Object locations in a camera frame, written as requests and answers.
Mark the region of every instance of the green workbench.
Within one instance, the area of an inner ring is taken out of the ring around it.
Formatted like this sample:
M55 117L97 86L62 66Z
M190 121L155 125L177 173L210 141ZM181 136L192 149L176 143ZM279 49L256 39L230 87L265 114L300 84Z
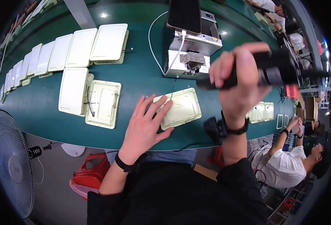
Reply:
M106 129L88 125L85 118L58 111L59 91L62 72L39 79L32 78L31 84L19 87L6 96L0 109L7 111L26 133L50 139L57 142L88 146L94 148L119 149L122 146L125 131L134 107L142 95L157 96L172 92L174 79L163 78L159 67L154 61L148 44L148 29L150 23L168 6L159 1L154 3L117 3L116 1L86 1L88 9L97 27L102 24L127 23L129 38L127 53L122 65L92 65L89 72L94 79L118 82L122 84L119 108L115 129ZM215 14L222 37L222 50L232 50L234 47L247 42L264 41L271 48L277 48L276 40L269 29L262 28L254 16L252 9L242 0L227 1L227 5L219 5L209 0L201 0L203 10ZM151 42L154 53L161 59L162 30L166 15L162 16L153 26ZM5 75L13 65L24 58L39 43L46 44L55 38L71 34L79 30L77 22L68 11L64 2L42 12L27 27L19 31L17 37L7 47L2 71L0 87ZM222 52L218 51L211 57L214 61ZM155 145L152 150L174 150L191 144L189 148L214 146L203 129L203 122L209 117L220 119L221 106L217 91L201 91L196 87L195 80L178 79L174 91L195 88L199 100L202 118L177 127L170 138ZM275 117L277 114L293 115L293 101L285 100L281 104L278 88L263 100L274 102ZM250 124L247 132L248 139L263 137L276 133L276 119Z

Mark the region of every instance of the white t-shirt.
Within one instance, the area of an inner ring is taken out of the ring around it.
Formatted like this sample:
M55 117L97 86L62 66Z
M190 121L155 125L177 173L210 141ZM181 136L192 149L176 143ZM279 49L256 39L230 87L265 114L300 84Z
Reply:
M303 43L303 36L298 33L290 34L289 37L292 39L294 43L294 50L300 50L305 47L305 44Z
M252 169L255 177L274 188L291 188L297 186L307 176L302 160L306 158L303 146L290 148L289 151L276 151L269 158L270 146L263 147L255 153Z
M275 12L274 2L272 0L253 0L253 2L258 3L262 8L265 8L271 12ZM285 18L279 16L277 13L269 13L283 28L285 32Z

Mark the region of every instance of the man with black hair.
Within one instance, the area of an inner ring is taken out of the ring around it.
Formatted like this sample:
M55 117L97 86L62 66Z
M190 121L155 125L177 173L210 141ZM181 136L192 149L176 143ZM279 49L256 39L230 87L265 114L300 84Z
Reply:
M281 4L277 6L272 0L248 0L248 3L269 10L270 13L265 13L265 15L274 24L276 29L285 33L285 17L288 9L286 5Z
M289 151L283 151L287 136L294 126L299 127L299 132L295 133L298 137L296 146L290 148ZM292 117L273 146L253 150L251 164L258 180L274 188L291 188L302 182L310 172L317 177L323 176L328 169L329 160L321 164L319 162L323 160L326 153L325 147L318 144L312 148L312 153L308 157L305 156L302 120Z

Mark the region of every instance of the plastic lid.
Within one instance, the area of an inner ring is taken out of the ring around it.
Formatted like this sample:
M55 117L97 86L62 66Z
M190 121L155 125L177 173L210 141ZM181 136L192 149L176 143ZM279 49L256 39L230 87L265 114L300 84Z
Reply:
M87 68L64 69L59 93L59 111L82 114L87 74Z
M49 63L49 59L51 57L51 53L54 47L54 42L49 42L45 45L43 45L42 50L39 54L39 60L37 63L37 69L35 74L38 75L42 75L42 74L46 74L48 73L48 63Z
M264 121L274 119L274 103L266 102L266 103L264 103L264 107L265 107Z
M86 123L114 129L121 89L120 83L93 80L89 90L92 111L87 107Z
M251 124L264 121L264 102L259 102L250 110L249 118Z
M22 69L23 60L20 60L17 64L15 64L15 79L14 79L14 86L20 86L20 70Z
M99 27L90 55L91 61L120 58L128 24L109 24Z
M87 67L92 51L96 28L75 31L68 50L65 67Z
M29 52L24 56L22 68L20 70L19 80L22 81L27 78L28 66L30 62L30 57L32 56L32 52Z
M49 61L48 71L60 71L65 68L65 61L72 41L73 34L64 35L55 39L54 48Z
M40 43L32 48L32 55L30 57L27 76L35 74L38 65L39 54L41 52L43 44Z
M170 100L171 95L172 93L166 95L166 103ZM153 102L158 101L160 98L161 96L154 98ZM194 88L174 92L172 100L173 105L160 124L162 130L166 130L170 127L174 128L202 117L202 112L200 111L198 98Z

